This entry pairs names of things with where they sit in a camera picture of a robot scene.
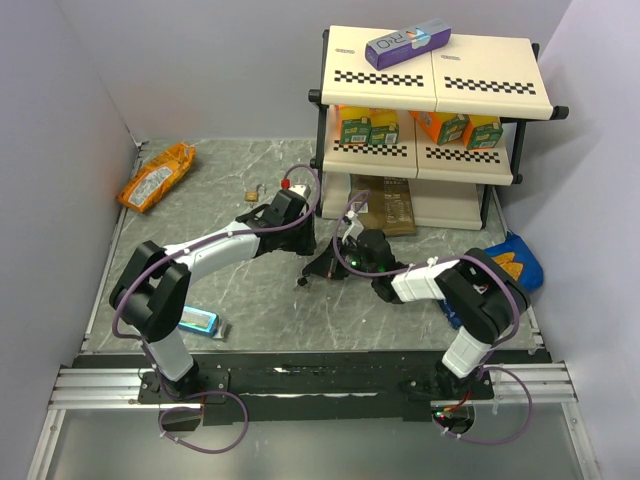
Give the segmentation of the brass padlock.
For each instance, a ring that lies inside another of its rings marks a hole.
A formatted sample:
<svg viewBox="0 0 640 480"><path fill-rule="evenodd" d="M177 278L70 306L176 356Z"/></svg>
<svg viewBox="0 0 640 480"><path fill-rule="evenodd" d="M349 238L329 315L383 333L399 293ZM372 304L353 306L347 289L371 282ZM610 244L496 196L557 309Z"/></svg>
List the brass padlock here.
<svg viewBox="0 0 640 480"><path fill-rule="evenodd" d="M266 187L263 184L256 185L253 189L247 190L244 194L244 201L246 203L257 203L260 199L260 194L266 192Z"/></svg>

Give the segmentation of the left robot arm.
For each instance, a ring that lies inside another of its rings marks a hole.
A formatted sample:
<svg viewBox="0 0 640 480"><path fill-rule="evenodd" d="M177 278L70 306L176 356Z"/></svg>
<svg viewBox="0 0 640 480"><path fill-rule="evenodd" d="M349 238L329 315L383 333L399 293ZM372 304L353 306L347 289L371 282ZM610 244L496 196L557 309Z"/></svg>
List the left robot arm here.
<svg viewBox="0 0 640 480"><path fill-rule="evenodd" d="M227 266L274 251L311 255L316 241L309 196L309 186L295 184L211 235L166 247L146 241L136 248L109 304L116 311L115 322L137 331L157 366L162 390L172 400L187 401L200 389L198 364L178 329L189 287Z"/></svg>

